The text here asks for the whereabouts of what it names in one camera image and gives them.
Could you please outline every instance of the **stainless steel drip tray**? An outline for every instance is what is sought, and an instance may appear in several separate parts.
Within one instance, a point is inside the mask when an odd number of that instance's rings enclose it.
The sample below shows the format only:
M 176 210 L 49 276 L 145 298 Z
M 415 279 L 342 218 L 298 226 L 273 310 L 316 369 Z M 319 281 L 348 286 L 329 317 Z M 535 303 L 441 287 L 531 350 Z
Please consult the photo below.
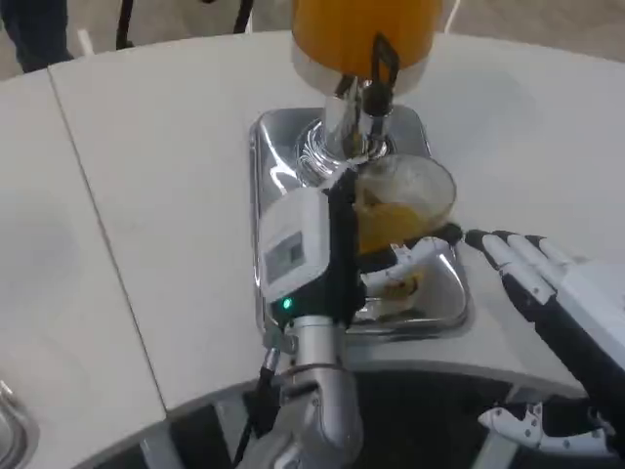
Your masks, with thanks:
M 257 279 L 260 217 L 278 198 L 302 186 L 296 175 L 295 148 L 304 130 L 321 114 L 321 108 L 278 109 L 262 115 L 252 127 L 250 180 Z M 430 156 L 423 125 L 414 110 L 397 106 L 389 135 L 395 152 Z M 348 334 L 410 339 L 431 337 L 460 325 L 466 316 L 468 292 L 464 270 L 453 250 L 436 257 L 420 277 L 416 292 L 401 301 L 368 299 Z M 257 324 L 263 333 L 273 324 L 260 291 Z

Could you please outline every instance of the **white robot part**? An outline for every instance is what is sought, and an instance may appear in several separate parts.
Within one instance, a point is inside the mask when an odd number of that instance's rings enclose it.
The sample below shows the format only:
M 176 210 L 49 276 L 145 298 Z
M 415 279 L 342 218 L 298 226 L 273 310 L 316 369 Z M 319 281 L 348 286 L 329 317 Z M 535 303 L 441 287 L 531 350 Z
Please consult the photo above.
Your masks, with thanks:
M 581 435 L 550 437 L 543 429 L 543 406 L 528 405 L 523 420 L 517 419 L 507 409 L 496 407 L 483 413 L 479 419 L 484 427 L 522 447 L 545 454 L 583 457 L 613 457 L 601 428 Z
M 520 234 L 511 234 L 508 236 L 508 244 L 517 254 L 538 274 L 547 280 L 554 288 L 560 286 L 565 270 L 561 265 L 552 263 L 545 254 L 539 251 L 525 236 Z
M 362 274 L 360 277 L 367 289 L 367 296 L 379 297 L 390 284 L 403 281 L 417 269 L 426 266 L 441 252 L 449 249 L 449 244 L 437 237 L 424 237 L 412 249 L 392 245 L 396 264 L 388 269 Z
M 625 265 L 590 261 L 570 268 L 558 303 L 625 369 Z
M 513 276 L 538 303 L 546 304 L 556 293 L 547 281 L 499 236 L 486 235 L 482 243 L 485 253 L 492 258 L 500 275 Z
M 258 251 L 269 303 L 323 274 L 330 262 L 327 195 L 301 188 L 276 201 L 261 219 Z

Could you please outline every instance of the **white table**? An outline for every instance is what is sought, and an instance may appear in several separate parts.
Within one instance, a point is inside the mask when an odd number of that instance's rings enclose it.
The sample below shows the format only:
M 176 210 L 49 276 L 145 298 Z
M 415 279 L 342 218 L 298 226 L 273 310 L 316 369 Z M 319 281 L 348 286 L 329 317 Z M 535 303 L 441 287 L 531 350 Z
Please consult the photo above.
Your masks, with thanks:
M 0 86 L 0 379 L 67 469 L 164 419 L 47 71 Z
M 290 63 L 286 32 L 193 39 L 60 64 L 52 76 L 168 409 L 254 379 L 250 125 L 321 106 Z M 417 89 L 459 186 L 466 228 L 549 235 L 625 260 L 625 65 L 440 36 Z M 437 369 L 547 393 L 579 384 L 514 310 L 496 274 L 462 252 L 473 321 L 437 340 L 357 347 L 358 369 Z

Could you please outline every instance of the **white robotic hand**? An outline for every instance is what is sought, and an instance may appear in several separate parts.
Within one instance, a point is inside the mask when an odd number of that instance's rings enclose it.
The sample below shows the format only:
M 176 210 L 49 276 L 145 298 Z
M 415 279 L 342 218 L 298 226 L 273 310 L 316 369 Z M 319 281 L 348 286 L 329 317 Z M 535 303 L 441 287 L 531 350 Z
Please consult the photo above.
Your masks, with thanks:
M 479 422 L 522 446 L 625 457 L 625 265 L 577 263 L 549 239 L 469 231 L 510 300 L 588 400 L 501 405 Z

